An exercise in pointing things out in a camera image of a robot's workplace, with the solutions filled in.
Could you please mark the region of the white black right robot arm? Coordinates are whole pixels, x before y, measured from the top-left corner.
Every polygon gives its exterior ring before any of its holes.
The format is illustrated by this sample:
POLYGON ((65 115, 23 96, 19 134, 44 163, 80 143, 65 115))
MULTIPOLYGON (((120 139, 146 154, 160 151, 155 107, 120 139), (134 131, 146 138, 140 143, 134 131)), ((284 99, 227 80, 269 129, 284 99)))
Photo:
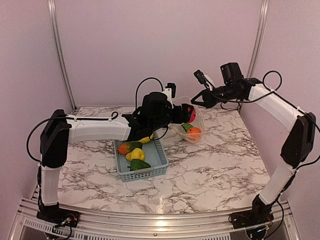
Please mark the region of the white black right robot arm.
POLYGON ((279 157, 268 183, 253 199, 249 210, 233 212, 229 221, 235 229, 260 225, 272 221, 272 207, 291 185, 299 169, 306 167, 305 160, 313 150, 316 132, 320 130, 316 116, 305 112, 278 93, 278 87, 267 86, 266 80, 244 77, 236 62, 220 66, 224 84, 215 87, 213 80, 203 71, 196 70, 195 78, 205 89, 191 99, 192 105, 207 109, 221 103, 255 104, 273 120, 280 131, 272 137, 267 134, 266 144, 277 150, 279 157))

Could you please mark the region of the green toy watermelon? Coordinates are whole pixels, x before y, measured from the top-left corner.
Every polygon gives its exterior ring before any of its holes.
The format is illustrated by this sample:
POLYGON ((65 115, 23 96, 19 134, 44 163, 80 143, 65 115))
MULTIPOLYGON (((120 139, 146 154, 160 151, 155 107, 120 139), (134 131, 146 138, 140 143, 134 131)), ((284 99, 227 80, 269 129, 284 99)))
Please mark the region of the green toy watermelon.
POLYGON ((193 127, 193 125, 190 123, 183 123, 183 124, 181 124, 181 127, 183 128, 183 130, 185 132, 187 132, 189 129, 191 129, 193 127))

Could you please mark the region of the clear zip top bag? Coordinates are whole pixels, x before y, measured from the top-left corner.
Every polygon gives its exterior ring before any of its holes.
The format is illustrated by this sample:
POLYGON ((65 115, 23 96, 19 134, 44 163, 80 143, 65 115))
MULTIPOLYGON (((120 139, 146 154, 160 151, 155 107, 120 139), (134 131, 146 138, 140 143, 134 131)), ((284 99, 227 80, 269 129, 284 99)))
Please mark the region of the clear zip top bag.
POLYGON ((190 143, 198 142, 205 133, 205 122, 200 109, 196 105, 193 106, 189 122, 172 123, 172 129, 184 140, 190 143))

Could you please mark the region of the green toy bell pepper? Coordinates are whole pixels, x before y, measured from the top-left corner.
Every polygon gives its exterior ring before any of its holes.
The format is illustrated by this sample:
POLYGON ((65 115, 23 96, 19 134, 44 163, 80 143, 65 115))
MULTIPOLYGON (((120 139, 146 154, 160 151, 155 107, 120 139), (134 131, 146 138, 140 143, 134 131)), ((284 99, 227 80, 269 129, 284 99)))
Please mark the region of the green toy bell pepper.
POLYGON ((130 171, 138 171, 138 170, 147 169, 150 167, 151 167, 151 165, 149 163, 145 162, 144 160, 133 159, 131 161, 129 169, 130 169, 130 171))

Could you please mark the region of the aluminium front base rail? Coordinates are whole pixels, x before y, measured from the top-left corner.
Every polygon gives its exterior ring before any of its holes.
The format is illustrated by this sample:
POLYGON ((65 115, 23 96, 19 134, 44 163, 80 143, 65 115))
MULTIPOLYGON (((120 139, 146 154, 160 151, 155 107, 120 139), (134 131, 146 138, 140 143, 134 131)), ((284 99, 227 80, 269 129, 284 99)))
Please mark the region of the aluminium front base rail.
POLYGON ((205 213, 151 214, 93 210, 62 205, 79 212, 77 227, 69 230, 36 217, 35 198, 21 200, 10 240, 42 240, 46 237, 72 240, 248 240, 257 226, 235 229, 230 223, 233 210, 205 213))

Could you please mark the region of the green orange toy mango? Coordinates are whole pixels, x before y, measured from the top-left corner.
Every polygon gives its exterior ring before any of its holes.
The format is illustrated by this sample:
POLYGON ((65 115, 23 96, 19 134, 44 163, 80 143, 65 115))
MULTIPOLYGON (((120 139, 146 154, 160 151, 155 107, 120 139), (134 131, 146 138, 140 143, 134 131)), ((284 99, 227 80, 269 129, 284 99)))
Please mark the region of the green orange toy mango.
POLYGON ((134 149, 136 148, 142 149, 142 147, 143 147, 143 144, 139 141, 128 141, 121 144, 117 150, 120 155, 126 155, 132 152, 134 149))

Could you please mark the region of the aluminium frame post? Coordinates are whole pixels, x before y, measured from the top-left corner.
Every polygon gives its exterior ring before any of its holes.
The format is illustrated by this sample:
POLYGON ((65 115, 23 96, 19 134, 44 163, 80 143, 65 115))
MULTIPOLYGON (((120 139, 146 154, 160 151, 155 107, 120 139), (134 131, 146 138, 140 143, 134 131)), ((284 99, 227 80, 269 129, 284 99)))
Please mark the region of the aluminium frame post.
POLYGON ((74 98, 74 95, 72 92, 72 88, 71 88, 71 84, 70 84, 70 80, 69 80, 69 76, 68 76, 68 71, 67 71, 67 67, 66 67, 66 63, 65 63, 65 58, 64 58, 64 54, 63 54, 55 0, 48 0, 48 11, 49 11, 53 39, 54 39, 58 64, 59 64, 61 75, 62 75, 63 84, 64 84, 64 87, 66 90, 66 95, 67 95, 70 107, 71 107, 72 111, 74 112, 77 110, 77 105, 76 105, 75 98, 74 98))
POLYGON ((267 24, 267 16, 268 16, 268 10, 269 10, 269 0, 262 0, 260 11, 259 11, 259 19, 257 24, 257 30, 253 45, 253 50, 251 54, 251 59, 249 62, 248 70, 246 77, 251 78, 254 75, 256 65, 258 62, 258 57, 263 45, 263 40, 265 36, 265 30, 266 30, 266 24, 267 24))

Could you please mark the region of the aluminium right frame post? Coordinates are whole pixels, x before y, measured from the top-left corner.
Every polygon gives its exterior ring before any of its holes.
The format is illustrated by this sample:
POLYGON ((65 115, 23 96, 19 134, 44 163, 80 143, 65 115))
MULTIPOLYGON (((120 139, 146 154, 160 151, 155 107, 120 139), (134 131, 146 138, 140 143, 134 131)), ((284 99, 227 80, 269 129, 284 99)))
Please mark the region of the aluminium right frame post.
POLYGON ((266 30, 266 24, 267 24, 267 16, 268 16, 268 10, 269 10, 269 0, 262 0, 260 11, 259 11, 259 19, 257 24, 257 30, 253 45, 253 50, 251 54, 251 59, 249 62, 248 70, 246 77, 251 78, 254 75, 256 65, 258 62, 258 57, 263 45, 263 40, 265 36, 265 30, 266 30))

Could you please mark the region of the orange toy orange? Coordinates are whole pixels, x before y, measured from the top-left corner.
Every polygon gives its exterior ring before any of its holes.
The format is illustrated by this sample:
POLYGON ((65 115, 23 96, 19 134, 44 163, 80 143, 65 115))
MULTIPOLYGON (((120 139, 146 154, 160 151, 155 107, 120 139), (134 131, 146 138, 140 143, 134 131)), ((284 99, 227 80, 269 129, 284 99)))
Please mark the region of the orange toy orange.
POLYGON ((198 141, 202 137, 202 131, 197 127, 190 128, 186 133, 191 141, 198 141))

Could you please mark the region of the light blue perforated basket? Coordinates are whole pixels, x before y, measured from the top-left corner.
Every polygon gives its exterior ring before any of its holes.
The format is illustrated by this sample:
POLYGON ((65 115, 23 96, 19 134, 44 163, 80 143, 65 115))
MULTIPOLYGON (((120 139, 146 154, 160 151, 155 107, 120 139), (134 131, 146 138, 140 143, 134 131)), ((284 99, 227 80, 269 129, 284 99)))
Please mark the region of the light blue perforated basket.
POLYGON ((115 140, 114 154, 116 170, 123 182, 131 182, 140 179, 164 175, 169 166, 164 148, 158 140, 158 134, 154 133, 154 139, 135 148, 125 155, 119 153, 119 147, 123 141, 115 140))

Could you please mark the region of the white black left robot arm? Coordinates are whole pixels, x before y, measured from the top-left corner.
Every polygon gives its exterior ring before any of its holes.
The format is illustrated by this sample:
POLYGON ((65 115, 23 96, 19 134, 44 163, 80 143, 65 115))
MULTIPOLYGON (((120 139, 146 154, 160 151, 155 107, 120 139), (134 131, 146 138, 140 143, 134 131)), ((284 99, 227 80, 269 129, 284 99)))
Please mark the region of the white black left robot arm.
POLYGON ((38 168, 37 217, 58 223, 76 211, 59 207, 58 184, 62 166, 67 160, 68 146, 77 142, 117 140, 139 141, 150 137, 156 130, 169 124, 182 124, 190 120, 193 107, 184 103, 172 103, 167 91, 151 92, 144 96, 142 105, 131 114, 119 115, 114 111, 109 118, 77 117, 67 115, 62 109, 55 110, 45 120, 40 135, 40 164, 38 168))

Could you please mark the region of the yellow toy banana bunch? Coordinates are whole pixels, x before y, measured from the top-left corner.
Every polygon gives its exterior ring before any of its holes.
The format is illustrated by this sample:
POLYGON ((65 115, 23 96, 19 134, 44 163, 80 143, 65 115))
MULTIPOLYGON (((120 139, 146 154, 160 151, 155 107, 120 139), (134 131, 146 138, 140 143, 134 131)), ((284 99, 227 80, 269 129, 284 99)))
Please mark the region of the yellow toy banana bunch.
POLYGON ((140 139, 138 142, 142 143, 142 144, 147 144, 149 142, 151 142, 154 139, 154 134, 152 133, 150 136, 144 137, 142 139, 140 139))

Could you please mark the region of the red toy apple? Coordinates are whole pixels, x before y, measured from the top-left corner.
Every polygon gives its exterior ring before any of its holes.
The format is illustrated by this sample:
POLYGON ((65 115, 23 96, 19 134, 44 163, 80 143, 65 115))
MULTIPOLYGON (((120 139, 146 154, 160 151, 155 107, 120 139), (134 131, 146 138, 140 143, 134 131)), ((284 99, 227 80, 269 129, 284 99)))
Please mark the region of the red toy apple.
POLYGON ((188 113, 189 113, 189 121, 187 122, 188 124, 191 124, 195 119, 196 119, 196 110, 194 107, 189 107, 188 108, 188 113))

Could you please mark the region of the aluminium left frame post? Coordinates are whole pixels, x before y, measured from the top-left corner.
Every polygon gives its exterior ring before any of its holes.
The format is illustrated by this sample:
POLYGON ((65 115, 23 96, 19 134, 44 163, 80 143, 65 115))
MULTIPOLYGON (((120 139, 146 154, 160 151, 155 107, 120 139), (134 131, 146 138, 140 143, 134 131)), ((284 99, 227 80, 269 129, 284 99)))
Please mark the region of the aluminium left frame post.
POLYGON ((71 88, 71 84, 70 84, 70 80, 69 80, 69 76, 68 76, 68 71, 67 71, 67 67, 66 67, 66 63, 65 63, 65 58, 64 58, 64 54, 63 54, 55 0, 48 0, 48 11, 49 11, 53 39, 54 39, 58 64, 59 64, 61 75, 62 75, 63 84, 64 84, 64 87, 66 90, 66 95, 67 95, 70 107, 71 107, 72 111, 74 112, 77 110, 77 105, 76 105, 75 98, 74 98, 74 95, 72 92, 72 88, 71 88))

